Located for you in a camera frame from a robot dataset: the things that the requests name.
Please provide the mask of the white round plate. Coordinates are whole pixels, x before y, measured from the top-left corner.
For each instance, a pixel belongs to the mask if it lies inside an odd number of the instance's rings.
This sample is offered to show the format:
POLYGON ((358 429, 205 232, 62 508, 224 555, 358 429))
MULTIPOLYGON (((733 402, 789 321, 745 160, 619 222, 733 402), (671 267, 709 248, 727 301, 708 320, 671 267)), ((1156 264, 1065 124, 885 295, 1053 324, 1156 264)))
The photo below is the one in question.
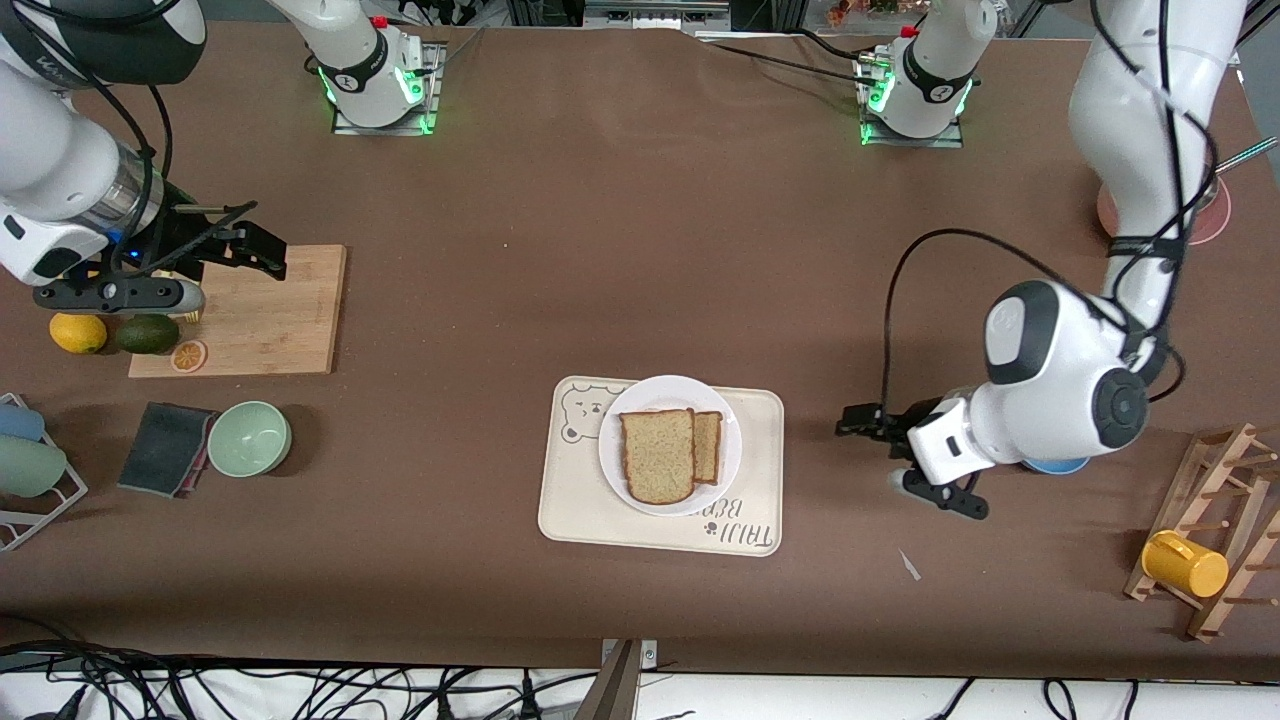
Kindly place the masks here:
POLYGON ((654 518, 692 515, 723 498, 739 474, 742 452, 742 427, 740 414, 731 404, 730 388, 709 386, 703 380, 685 375, 654 375, 632 383, 618 395, 604 413, 598 433, 598 454, 607 482, 625 503, 654 518), (723 414, 719 482, 717 486, 695 483, 692 495, 678 503, 667 506, 640 503, 631 497, 625 480, 620 415, 685 407, 691 409, 692 413, 718 411, 723 414))

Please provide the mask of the brown bread slice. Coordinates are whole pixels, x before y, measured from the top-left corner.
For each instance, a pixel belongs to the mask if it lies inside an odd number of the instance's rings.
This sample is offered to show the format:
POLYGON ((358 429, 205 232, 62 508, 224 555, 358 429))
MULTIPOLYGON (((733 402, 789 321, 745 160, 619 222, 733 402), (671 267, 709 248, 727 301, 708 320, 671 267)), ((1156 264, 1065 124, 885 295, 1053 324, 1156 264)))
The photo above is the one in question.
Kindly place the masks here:
POLYGON ((667 506, 695 491, 694 413, 668 409, 620 415, 623 478, 632 498, 667 506))

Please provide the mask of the wooden cutting board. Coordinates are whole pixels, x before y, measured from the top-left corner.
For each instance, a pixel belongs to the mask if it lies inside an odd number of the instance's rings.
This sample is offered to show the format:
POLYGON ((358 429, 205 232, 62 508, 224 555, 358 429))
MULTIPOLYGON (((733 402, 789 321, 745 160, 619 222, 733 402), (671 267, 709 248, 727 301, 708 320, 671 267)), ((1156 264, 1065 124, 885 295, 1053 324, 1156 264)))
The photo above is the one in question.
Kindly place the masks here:
POLYGON ((210 351, 198 372, 172 370, 168 356, 134 355, 131 379, 219 375, 321 375, 334 365, 348 251, 342 245, 291 246, 287 278, 207 265, 198 324, 182 315, 182 338, 210 351))

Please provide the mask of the dark green avocado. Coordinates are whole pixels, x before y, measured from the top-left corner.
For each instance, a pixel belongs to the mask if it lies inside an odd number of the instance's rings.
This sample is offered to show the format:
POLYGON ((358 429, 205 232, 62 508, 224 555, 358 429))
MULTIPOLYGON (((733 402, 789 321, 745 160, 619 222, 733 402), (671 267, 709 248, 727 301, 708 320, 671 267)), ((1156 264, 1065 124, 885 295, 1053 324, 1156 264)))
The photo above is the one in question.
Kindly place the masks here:
POLYGON ((178 323, 164 314, 138 314, 119 324, 115 346, 134 355, 166 355, 182 341, 178 323))

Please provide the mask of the yellow lemon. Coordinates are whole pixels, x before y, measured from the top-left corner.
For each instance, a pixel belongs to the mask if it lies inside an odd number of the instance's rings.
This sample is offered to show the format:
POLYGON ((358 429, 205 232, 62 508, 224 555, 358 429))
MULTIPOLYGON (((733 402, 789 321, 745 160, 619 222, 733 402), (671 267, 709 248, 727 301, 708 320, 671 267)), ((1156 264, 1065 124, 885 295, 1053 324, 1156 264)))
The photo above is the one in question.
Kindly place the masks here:
POLYGON ((100 318, 86 314, 55 314, 47 324, 47 332, 59 348, 76 355, 96 354, 109 341, 106 324, 100 318))

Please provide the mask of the pale green bowl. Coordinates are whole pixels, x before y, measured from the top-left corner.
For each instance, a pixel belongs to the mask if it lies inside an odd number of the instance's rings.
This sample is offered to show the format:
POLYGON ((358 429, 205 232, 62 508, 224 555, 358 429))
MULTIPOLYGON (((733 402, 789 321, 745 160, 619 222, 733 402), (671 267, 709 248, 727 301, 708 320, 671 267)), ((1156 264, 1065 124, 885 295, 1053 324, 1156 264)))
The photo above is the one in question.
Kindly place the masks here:
POLYGON ((212 424, 207 455, 225 477, 264 475, 291 451, 293 433, 285 415, 262 401, 246 401, 225 410, 212 424))

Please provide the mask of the dark grey cloth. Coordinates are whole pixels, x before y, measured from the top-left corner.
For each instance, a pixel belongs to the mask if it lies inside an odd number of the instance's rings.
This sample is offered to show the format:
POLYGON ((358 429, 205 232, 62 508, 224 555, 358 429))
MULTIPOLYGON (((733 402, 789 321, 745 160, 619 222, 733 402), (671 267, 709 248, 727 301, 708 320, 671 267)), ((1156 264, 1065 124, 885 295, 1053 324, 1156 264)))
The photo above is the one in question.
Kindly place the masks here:
POLYGON ((175 498, 192 460, 209 445, 218 411, 174 404, 147 404, 125 464, 122 489, 175 498))

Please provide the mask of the pale green cup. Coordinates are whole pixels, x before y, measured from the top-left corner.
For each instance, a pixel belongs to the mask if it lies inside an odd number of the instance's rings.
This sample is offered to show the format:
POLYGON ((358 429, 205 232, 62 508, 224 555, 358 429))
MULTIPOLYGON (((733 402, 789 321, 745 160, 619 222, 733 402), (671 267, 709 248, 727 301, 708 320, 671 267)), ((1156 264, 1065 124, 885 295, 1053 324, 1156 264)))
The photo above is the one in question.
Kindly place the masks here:
POLYGON ((67 464, 67 455, 59 447, 0 436, 0 493, 40 497, 59 483, 67 464))

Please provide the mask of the cream bear print tray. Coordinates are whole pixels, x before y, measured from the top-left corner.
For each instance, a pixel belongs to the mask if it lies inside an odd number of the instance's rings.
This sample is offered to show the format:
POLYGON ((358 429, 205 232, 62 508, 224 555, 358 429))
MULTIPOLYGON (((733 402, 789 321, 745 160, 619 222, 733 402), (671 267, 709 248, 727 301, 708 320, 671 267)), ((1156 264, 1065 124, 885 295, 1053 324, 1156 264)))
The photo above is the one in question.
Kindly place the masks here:
POLYGON ((782 541, 785 406, 768 389, 730 388, 744 452, 728 493, 700 512, 654 518, 625 503, 602 470, 598 433, 637 380, 570 375, 550 404, 538 525, 552 541, 763 559, 782 541))

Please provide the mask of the yellow mug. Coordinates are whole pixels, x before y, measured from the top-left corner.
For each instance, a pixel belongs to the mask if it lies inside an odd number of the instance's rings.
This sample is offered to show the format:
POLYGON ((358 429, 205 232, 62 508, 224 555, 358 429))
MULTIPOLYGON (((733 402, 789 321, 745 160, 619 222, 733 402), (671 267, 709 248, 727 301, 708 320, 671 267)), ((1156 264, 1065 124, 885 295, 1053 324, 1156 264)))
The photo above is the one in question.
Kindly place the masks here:
POLYGON ((1152 536, 1140 552, 1139 565, 1157 583, 1196 598, 1217 594, 1226 585, 1230 573, 1224 555, 1175 530, 1152 536))

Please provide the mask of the wooden peg drying rack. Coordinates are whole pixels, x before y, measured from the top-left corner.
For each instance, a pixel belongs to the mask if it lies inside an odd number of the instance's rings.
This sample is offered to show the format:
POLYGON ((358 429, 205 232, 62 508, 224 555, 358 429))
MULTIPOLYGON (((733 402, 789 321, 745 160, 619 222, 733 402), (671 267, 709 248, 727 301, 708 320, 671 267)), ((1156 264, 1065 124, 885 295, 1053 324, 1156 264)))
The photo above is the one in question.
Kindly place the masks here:
POLYGON ((1280 574, 1280 450, 1262 433, 1249 423, 1196 433, 1146 538, 1175 530, 1220 552, 1230 564, 1226 585, 1208 598, 1192 597, 1147 577, 1139 553, 1123 591, 1134 601, 1158 593, 1181 601, 1192 610, 1185 635, 1202 643, 1222 635, 1235 609, 1280 607, 1280 596, 1249 592, 1257 575, 1280 574))

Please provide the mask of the pink round coaster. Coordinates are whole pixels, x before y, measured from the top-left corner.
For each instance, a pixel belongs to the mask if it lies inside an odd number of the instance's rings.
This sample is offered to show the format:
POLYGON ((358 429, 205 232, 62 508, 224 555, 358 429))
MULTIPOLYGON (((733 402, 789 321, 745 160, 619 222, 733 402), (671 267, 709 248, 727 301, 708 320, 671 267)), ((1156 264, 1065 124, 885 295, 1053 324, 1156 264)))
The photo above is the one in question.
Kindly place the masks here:
MULTIPOLYGON (((1108 236, 1115 236, 1117 233, 1117 214, 1112 197, 1106 188, 1100 191, 1094 209, 1102 231, 1108 236)), ((1198 246, 1219 237, 1230 222, 1231 209, 1233 200, 1230 191, 1225 182, 1217 178, 1210 192, 1207 192, 1206 199, 1198 206, 1196 224, 1190 232, 1188 243, 1198 246)))

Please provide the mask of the metal mount bracket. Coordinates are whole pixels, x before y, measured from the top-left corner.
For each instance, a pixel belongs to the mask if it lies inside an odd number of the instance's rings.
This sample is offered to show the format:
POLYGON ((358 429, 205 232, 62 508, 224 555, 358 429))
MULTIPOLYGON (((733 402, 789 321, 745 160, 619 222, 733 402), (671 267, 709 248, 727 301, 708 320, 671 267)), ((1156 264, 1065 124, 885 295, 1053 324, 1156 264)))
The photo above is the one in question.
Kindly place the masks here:
POLYGON ((573 720, 634 720, 641 675, 655 669, 655 641, 604 641, 602 669, 579 705, 573 720))

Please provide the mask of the aluminium frame profile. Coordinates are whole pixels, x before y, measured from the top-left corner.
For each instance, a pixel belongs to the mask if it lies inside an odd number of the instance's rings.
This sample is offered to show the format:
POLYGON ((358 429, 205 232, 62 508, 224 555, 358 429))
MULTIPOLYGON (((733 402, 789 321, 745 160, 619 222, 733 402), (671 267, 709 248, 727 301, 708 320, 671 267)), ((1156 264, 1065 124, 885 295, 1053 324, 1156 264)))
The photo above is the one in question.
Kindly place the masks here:
POLYGON ((730 0, 582 0, 582 27, 731 32, 731 6, 730 0))

